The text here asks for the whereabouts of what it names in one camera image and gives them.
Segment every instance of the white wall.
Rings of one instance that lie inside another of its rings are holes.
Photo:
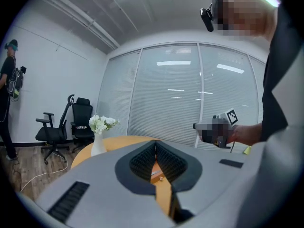
[[[75,101],[78,97],[89,99],[95,112],[106,55],[96,49],[98,41],[90,32],[50,5],[32,0],[17,16],[3,43],[12,39],[18,41],[17,67],[27,68],[19,101],[10,105],[9,129],[14,143],[37,142],[35,136],[42,124],[35,119],[47,119],[43,112],[54,113],[54,127],[58,127],[71,94]],[[1,65],[5,58],[6,50],[1,50]],[[66,119],[68,139],[72,139],[71,107]]]
[[[240,38],[224,36],[218,31],[208,32],[199,17],[156,22],[139,33],[128,34],[124,43],[108,54],[108,58],[139,49],[168,42],[200,42],[233,48],[248,53],[263,62],[267,61],[268,42],[262,38]]]

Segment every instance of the glass wall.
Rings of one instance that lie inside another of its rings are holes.
[[[247,55],[210,46],[200,46],[200,50],[204,82],[202,121],[234,108],[238,124],[257,124],[257,87]],[[199,141],[198,148],[214,149],[214,145]],[[235,143],[233,152],[245,149],[245,145]]]
[[[129,135],[194,146],[200,117],[200,62],[196,45],[145,49],[138,66]]]
[[[126,135],[134,79],[140,51],[111,59],[105,69],[101,84],[98,108],[99,116],[120,120],[120,124],[105,131],[104,138]]]
[[[265,64],[247,54],[211,45],[150,47],[111,59],[97,114],[121,124],[104,137],[142,135],[230,151],[198,141],[193,123],[230,108],[239,124],[261,122],[264,70]],[[246,147],[236,143],[233,152]]]

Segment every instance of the black office chair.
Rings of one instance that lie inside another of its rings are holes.
[[[78,98],[72,108],[74,116],[74,121],[71,122],[72,134],[77,138],[75,142],[78,142],[78,145],[72,150],[72,153],[75,153],[76,149],[93,142],[94,133],[89,126],[93,107],[90,105],[90,100]]]
[[[53,122],[52,122],[52,116],[54,115],[53,113],[47,113],[47,112],[43,113],[45,115],[48,115],[49,120],[36,118],[36,122],[43,124],[43,127],[39,130],[38,134],[36,135],[36,139],[39,141],[47,142],[48,144],[52,145],[47,147],[41,147],[41,153],[43,153],[44,150],[49,150],[44,158],[44,163],[46,165],[48,164],[47,158],[50,156],[52,152],[55,152],[56,154],[61,156],[64,159],[65,163],[67,162],[66,158],[59,152],[58,149],[69,150],[69,147],[68,146],[58,147],[56,144],[62,143],[67,139],[67,131],[66,131],[67,121],[65,120],[65,118],[69,107],[73,103],[74,103],[74,95],[70,95],[67,99],[67,105],[60,119],[58,128],[53,127]]]

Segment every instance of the person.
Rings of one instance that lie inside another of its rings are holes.
[[[302,39],[282,3],[276,8],[265,0],[212,0],[211,9],[219,29],[237,31],[239,35],[261,36],[270,43],[263,82],[263,120],[253,126],[234,126],[227,143],[251,146],[267,141],[272,134],[287,127],[287,120],[272,90],[297,56]]]
[[[0,71],[0,136],[4,142],[9,161],[18,158],[9,132],[10,95],[7,90],[9,79],[16,66],[15,52],[18,50],[17,40],[12,40],[7,46],[7,58]]]

